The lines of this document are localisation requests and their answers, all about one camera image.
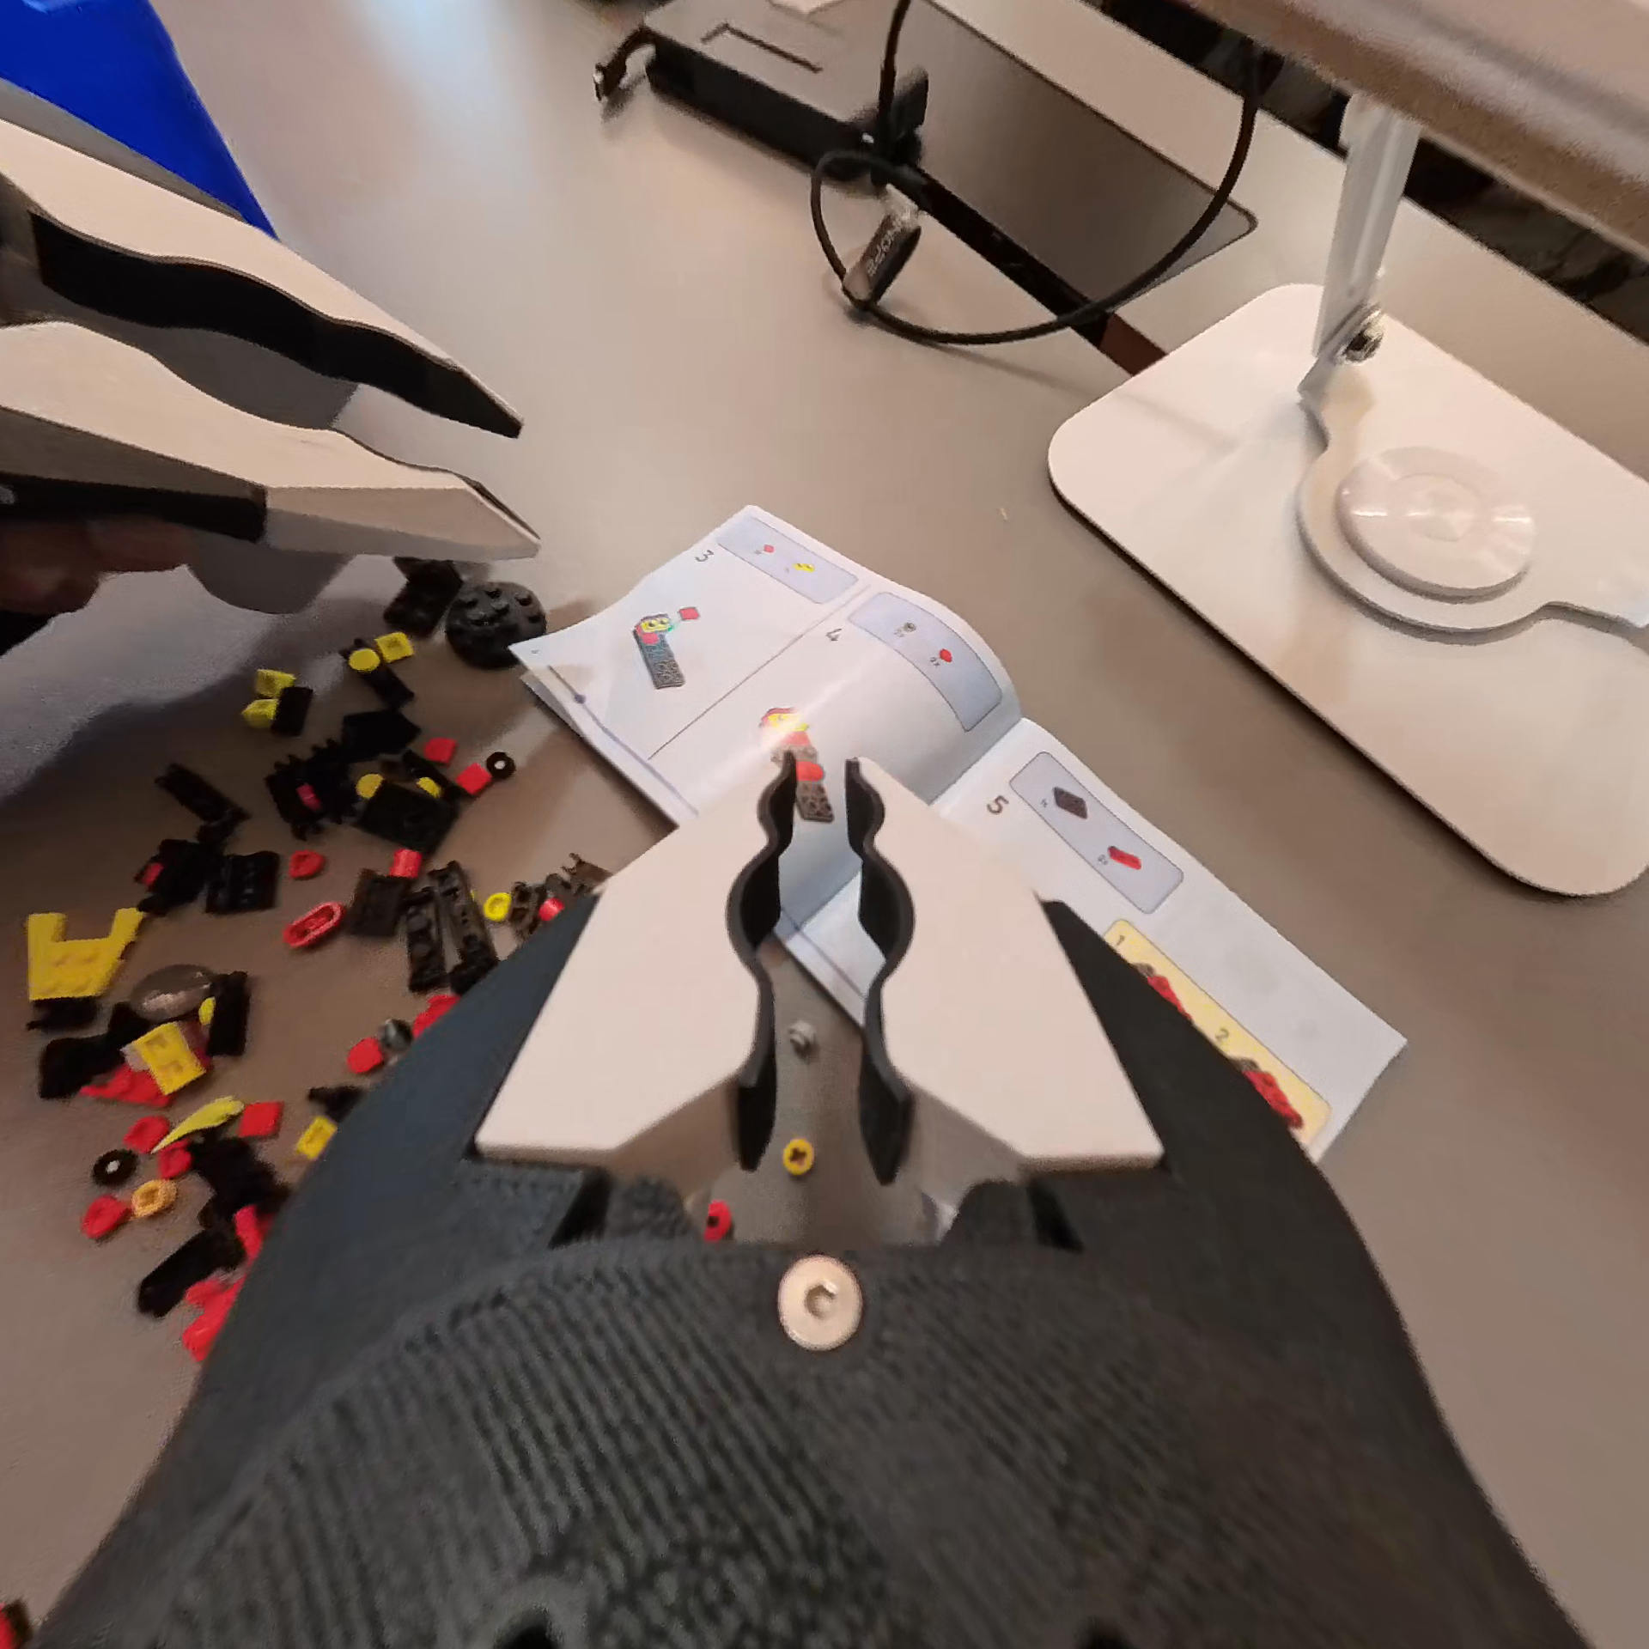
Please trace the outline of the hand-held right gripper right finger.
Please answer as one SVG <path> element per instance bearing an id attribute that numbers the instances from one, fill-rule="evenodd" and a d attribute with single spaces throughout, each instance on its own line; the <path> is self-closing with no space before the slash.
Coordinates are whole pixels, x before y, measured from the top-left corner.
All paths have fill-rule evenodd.
<path id="1" fill-rule="evenodd" d="M 1033 885 L 868 758 L 844 768 L 865 997 L 859 1133 L 878 1184 L 1026 1186 L 1163 1155 Z"/>

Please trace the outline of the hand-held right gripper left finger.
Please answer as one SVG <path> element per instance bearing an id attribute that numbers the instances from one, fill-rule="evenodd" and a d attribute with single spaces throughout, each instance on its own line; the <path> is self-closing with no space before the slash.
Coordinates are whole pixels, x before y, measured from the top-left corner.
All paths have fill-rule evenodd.
<path id="1" fill-rule="evenodd" d="M 763 1164 L 777 1115 L 763 951 L 798 789 L 786 753 L 609 878 L 478 1127 L 478 1157 L 602 1174 Z"/>

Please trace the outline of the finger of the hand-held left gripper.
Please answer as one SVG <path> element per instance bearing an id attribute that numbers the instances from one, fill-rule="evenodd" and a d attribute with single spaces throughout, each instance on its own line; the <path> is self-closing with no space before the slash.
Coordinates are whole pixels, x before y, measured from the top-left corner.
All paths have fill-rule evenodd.
<path id="1" fill-rule="evenodd" d="M 2 344 L 2 434 L 16 413 L 256 485 L 279 550 L 471 564 L 540 552 L 530 526 L 464 476 L 238 409 L 128 342 L 45 322 L 6 329 Z"/>
<path id="2" fill-rule="evenodd" d="M 523 418 L 456 358 L 256 226 L 4 121 L 4 291 L 21 320 L 205 334 L 516 440 Z"/>

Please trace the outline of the blue tagged storage bin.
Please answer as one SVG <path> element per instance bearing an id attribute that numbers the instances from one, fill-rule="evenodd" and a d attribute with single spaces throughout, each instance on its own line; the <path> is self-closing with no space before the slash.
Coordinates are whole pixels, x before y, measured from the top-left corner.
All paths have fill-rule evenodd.
<path id="1" fill-rule="evenodd" d="M 6 2 L 4 81 L 275 234 L 150 2 Z"/>

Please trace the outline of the pile of lego pieces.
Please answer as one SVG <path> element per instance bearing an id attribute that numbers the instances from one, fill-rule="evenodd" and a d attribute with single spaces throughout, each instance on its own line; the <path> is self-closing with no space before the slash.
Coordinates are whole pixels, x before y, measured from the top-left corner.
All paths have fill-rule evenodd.
<path id="1" fill-rule="evenodd" d="M 244 973 L 208 969 L 200 990 L 179 1009 L 140 1012 L 135 1002 L 114 1004 L 100 1036 L 81 1035 L 114 992 L 124 959 L 155 914 L 203 897 L 217 914 L 258 914 L 279 906 L 282 880 L 323 873 L 325 856 L 313 853 L 315 835 L 341 823 L 396 851 L 392 865 L 368 866 L 349 901 L 325 901 L 299 913 L 282 932 L 284 945 L 308 952 L 336 935 L 408 937 L 409 987 L 428 997 L 423 1014 L 404 1024 L 401 1042 L 370 1036 L 353 1048 L 349 1067 L 372 1074 L 394 1054 L 404 1054 L 499 968 L 488 921 L 461 863 L 435 865 L 459 820 L 461 805 L 514 774 L 506 753 L 494 753 L 464 772 L 449 772 L 415 751 L 418 729 L 402 713 L 406 696 L 392 676 L 399 655 L 365 647 L 365 664 L 385 691 L 380 712 L 351 719 L 341 738 L 291 755 L 267 780 L 279 813 L 299 842 L 299 853 L 236 854 L 238 830 L 250 813 L 203 775 L 171 765 L 157 784 L 198 825 L 193 837 L 167 841 L 150 856 L 138 884 L 143 902 L 121 908 L 109 932 L 68 937 L 64 913 L 26 920 L 26 973 L 19 983 L 33 1028 L 57 1033 L 43 1047 L 38 1093 L 62 1102 L 83 1090 L 109 1091 L 116 1103 L 143 1105 L 160 1117 L 176 1093 L 203 1081 L 226 1060 L 239 1060 L 246 1045 L 250 987 Z M 555 914 L 588 921 L 609 878 L 528 890 L 524 911 L 538 920 L 543 904 Z"/>

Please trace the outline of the open lego instruction booklet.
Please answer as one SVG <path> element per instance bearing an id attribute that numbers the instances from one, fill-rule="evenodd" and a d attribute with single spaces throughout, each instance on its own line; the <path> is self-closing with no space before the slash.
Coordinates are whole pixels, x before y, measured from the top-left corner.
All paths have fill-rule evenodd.
<path id="1" fill-rule="evenodd" d="M 856 1026 L 882 959 L 858 920 L 844 770 L 868 758 L 1117 949 L 1315 1162 L 1406 1048 L 1029 720 L 962 617 L 760 507 L 511 653 L 526 688 L 674 827 L 758 763 L 794 756 L 777 937 Z"/>

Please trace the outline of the person's left hand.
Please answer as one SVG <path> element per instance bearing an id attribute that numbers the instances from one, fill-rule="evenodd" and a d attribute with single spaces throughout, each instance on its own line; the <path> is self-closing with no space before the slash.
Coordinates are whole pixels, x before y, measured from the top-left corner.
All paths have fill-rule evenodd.
<path id="1" fill-rule="evenodd" d="M 74 612 L 116 576 L 172 571 L 191 555 L 184 528 L 152 519 L 4 523 L 2 610 L 30 617 Z"/>

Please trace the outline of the black power adapter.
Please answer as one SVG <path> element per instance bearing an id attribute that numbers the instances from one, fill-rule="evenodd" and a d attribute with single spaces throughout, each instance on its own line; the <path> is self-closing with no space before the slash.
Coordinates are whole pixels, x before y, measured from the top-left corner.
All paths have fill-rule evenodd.
<path id="1" fill-rule="evenodd" d="M 662 97 L 813 167 L 878 136 L 894 4 L 672 2 L 646 21 Z"/>

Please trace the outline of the white book stand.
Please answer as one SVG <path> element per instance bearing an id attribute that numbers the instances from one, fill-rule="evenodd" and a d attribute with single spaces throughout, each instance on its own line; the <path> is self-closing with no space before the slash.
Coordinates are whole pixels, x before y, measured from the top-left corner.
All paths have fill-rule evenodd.
<path id="1" fill-rule="evenodd" d="M 1201 4 L 1351 93 L 1325 279 L 1072 416 L 1072 514 L 1517 882 L 1648 858 L 1646 476 L 1378 293 L 1421 138 L 1646 257 L 1646 4 Z"/>

